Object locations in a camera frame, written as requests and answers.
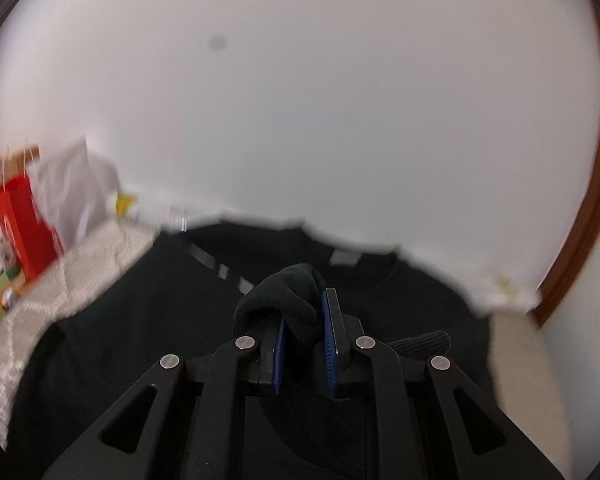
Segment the red paper gift bag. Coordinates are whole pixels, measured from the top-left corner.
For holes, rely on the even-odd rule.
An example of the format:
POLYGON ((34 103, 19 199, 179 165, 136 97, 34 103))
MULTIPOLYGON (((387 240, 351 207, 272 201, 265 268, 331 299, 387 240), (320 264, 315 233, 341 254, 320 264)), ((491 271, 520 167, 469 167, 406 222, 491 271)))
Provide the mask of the red paper gift bag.
POLYGON ((34 282, 62 254, 62 249, 56 233, 38 213, 26 169, 12 176, 0 172, 0 226, 15 249, 26 280, 34 282))

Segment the striped quilted mattress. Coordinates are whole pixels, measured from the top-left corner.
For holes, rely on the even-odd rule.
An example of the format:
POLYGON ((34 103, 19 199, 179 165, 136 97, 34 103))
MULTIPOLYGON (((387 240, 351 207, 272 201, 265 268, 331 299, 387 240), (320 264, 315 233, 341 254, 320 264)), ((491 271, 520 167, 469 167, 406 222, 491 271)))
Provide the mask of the striped quilted mattress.
MULTIPOLYGON (((79 312, 129 269, 157 233, 109 220, 52 263, 0 321, 0 445, 7 442, 12 402, 27 360, 51 322, 79 312)), ((490 319, 490 370, 506 415, 566 477, 572 452, 565 405, 543 339, 528 316, 490 319)))

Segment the white plastic shopping bag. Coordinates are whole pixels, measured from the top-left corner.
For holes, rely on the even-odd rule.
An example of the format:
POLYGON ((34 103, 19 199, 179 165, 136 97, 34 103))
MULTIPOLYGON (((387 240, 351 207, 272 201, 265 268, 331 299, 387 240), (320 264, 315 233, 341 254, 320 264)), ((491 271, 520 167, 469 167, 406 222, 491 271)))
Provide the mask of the white plastic shopping bag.
POLYGON ((63 252, 108 219, 107 200, 120 188, 114 164, 91 153, 85 140, 35 159, 26 175, 36 212, 63 252))

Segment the black sweatshirt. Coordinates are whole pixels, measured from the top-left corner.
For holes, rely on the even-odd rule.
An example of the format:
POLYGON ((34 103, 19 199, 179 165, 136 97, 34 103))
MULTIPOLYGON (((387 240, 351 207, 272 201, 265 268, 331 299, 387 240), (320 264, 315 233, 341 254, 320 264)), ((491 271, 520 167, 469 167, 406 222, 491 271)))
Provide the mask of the black sweatshirt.
POLYGON ((38 479, 151 365, 254 338, 296 408, 324 386, 327 289, 366 335, 415 360, 448 356, 484 392, 490 325, 396 252, 329 245, 300 226, 221 222, 160 234, 90 304, 48 326, 16 390, 6 456, 38 479))

